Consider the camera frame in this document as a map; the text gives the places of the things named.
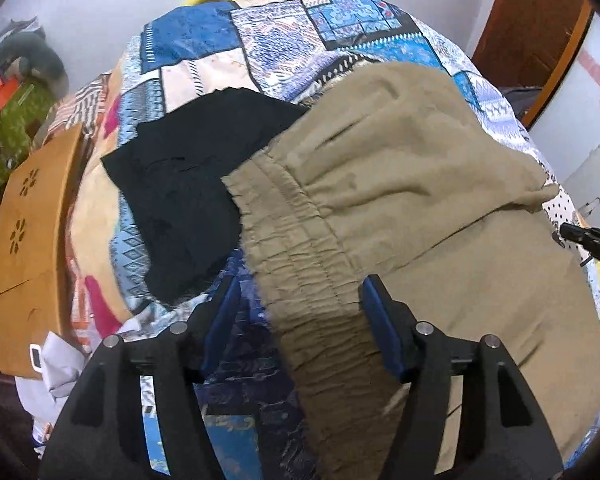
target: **metal screw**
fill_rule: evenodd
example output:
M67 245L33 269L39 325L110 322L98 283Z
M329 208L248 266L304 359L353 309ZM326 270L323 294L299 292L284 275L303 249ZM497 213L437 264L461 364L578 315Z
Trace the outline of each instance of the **metal screw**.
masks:
M497 348L498 346L500 346L500 339L498 338L498 336L493 334L484 336L484 342L490 348Z
M112 335L108 335L108 336L106 336L106 338L104 338L103 344L107 348L113 348L115 345L118 344L119 340L120 340L120 338L117 335L112 334Z
M427 321L421 321L416 325L416 330L422 335L433 334L433 325Z
M178 335L187 331L187 324L184 321L176 321L169 327L169 332Z

